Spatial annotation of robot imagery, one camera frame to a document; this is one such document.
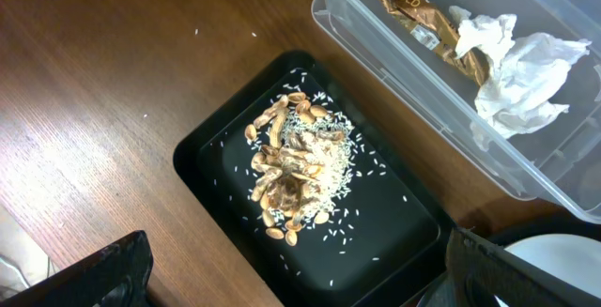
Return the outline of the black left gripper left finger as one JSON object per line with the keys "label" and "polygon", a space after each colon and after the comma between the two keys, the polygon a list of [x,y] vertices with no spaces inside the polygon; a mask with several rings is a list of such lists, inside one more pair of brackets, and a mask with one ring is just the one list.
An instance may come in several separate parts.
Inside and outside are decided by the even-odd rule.
{"label": "black left gripper left finger", "polygon": [[147,307],[153,255],[136,230],[1,302],[1,307]]}

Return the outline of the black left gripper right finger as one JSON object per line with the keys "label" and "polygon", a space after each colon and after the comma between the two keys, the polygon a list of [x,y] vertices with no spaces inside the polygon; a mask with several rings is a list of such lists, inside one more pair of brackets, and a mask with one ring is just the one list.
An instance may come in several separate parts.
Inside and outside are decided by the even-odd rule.
{"label": "black left gripper right finger", "polygon": [[451,232],[446,268],[459,307],[594,307],[600,299],[568,284],[471,231]]}

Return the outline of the gold snack wrapper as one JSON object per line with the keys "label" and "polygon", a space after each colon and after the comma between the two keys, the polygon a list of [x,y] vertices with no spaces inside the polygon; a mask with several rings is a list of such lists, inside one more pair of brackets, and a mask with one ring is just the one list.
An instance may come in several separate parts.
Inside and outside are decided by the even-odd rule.
{"label": "gold snack wrapper", "polygon": [[487,64],[468,51],[457,57],[459,41],[456,27],[429,0],[379,0],[386,12],[392,15],[419,43],[453,66],[477,85],[488,77]]}

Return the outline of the large white tissue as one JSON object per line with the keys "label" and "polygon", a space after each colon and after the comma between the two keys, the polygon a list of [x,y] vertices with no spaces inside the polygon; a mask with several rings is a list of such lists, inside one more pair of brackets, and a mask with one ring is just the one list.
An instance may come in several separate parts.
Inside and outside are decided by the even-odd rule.
{"label": "large white tissue", "polygon": [[488,78],[474,105],[496,133],[504,139],[534,133],[569,112],[568,104],[552,103],[550,98],[565,84],[571,68],[590,53],[590,40],[565,40],[543,32],[514,38],[515,14],[473,17],[459,6],[449,7],[449,12],[458,25],[456,56],[472,49],[485,55]]}

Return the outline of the grey round plate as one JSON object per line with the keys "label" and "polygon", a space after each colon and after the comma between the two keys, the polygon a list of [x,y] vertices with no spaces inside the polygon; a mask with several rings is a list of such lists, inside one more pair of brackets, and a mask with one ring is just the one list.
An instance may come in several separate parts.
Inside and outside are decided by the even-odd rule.
{"label": "grey round plate", "polygon": [[600,298],[600,242],[570,234],[525,238],[505,248],[518,258]]}

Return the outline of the peanut and rice scraps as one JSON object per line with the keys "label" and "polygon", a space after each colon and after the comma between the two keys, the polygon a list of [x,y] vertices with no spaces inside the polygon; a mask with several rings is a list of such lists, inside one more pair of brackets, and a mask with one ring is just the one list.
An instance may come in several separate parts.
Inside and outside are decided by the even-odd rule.
{"label": "peanut and rice scraps", "polygon": [[404,186],[306,69],[269,86],[200,154],[285,277],[333,292],[394,273]]}

